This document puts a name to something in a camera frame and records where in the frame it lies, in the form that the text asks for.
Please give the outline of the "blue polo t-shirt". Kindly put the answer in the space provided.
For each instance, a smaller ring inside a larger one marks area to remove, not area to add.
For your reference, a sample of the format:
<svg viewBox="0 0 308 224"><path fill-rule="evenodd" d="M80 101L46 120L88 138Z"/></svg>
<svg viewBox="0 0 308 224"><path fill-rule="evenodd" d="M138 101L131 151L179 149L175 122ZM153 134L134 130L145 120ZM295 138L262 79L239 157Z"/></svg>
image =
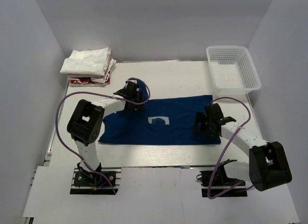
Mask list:
<svg viewBox="0 0 308 224"><path fill-rule="evenodd" d="M123 110L103 119L101 144L110 145L219 145L219 137L194 132L197 112L211 95L151 99L140 110Z"/></svg>

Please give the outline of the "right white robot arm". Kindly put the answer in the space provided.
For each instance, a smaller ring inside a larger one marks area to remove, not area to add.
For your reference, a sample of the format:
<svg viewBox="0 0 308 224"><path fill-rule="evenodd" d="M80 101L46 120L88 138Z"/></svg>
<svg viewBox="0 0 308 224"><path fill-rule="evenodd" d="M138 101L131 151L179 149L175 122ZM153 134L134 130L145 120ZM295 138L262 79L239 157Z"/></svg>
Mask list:
<svg viewBox="0 0 308 224"><path fill-rule="evenodd" d="M249 158L248 162L218 159L210 176L203 176L203 185L213 183L235 186L250 182L258 191L265 191L292 181L284 148L279 142L268 142L254 136L232 117L225 117L218 104L205 106L205 112L195 117L194 131L209 137L222 137L234 144Z"/></svg>

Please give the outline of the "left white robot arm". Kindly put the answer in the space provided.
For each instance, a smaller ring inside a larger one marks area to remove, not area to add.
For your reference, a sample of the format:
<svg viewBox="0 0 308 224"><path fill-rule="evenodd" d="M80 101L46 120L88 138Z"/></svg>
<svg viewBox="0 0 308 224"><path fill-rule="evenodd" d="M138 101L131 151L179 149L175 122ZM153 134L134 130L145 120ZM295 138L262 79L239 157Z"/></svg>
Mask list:
<svg viewBox="0 0 308 224"><path fill-rule="evenodd" d="M78 148L81 161L77 165L85 179L96 185L102 179L101 163L97 157L96 140L99 137L103 119L120 111L135 111L142 108L150 98L147 86L138 79L130 78L122 89L112 96L104 96L102 100L90 102L81 99L67 125L67 132Z"/></svg>

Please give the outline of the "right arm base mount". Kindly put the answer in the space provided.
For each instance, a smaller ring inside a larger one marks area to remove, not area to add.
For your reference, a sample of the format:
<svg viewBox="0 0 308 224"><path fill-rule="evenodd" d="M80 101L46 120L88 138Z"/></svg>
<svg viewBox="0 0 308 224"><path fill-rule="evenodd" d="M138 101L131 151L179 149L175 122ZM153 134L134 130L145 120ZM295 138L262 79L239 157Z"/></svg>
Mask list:
<svg viewBox="0 0 308 224"><path fill-rule="evenodd" d="M227 160L222 163L220 163L212 185L210 189L210 196L216 196L217 194L224 192L227 190L229 187L232 187L233 185L237 184L240 182L239 179L235 178L228 178L223 166L227 163L233 162L235 160ZM210 178L212 175L214 167L202 167L199 170L199 173L196 176L196 180L201 183L201 192L202 192L202 197L207 198L207 192L208 192L208 185L210 182ZM246 183L242 182L239 186L236 188L228 191L227 193L221 195L223 198L235 198L235 197L247 197L247 190L246 190Z"/></svg>

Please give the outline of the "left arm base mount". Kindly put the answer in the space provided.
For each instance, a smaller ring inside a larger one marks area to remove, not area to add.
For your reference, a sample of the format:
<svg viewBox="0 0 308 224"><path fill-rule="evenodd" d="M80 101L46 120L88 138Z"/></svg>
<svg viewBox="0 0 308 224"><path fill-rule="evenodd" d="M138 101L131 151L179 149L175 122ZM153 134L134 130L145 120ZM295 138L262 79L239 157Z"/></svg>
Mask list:
<svg viewBox="0 0 308 224"><path fill-rule="evenodd" d="M73 178L71 182L70 194L71 195L115 195L118 192L121 182L121 169L120 168L102 168L101 174L104 174L111 185L113 186L115 193L107 180L98 174L90 172L81 172L79 170L80 163L74 168Z"/></svg>

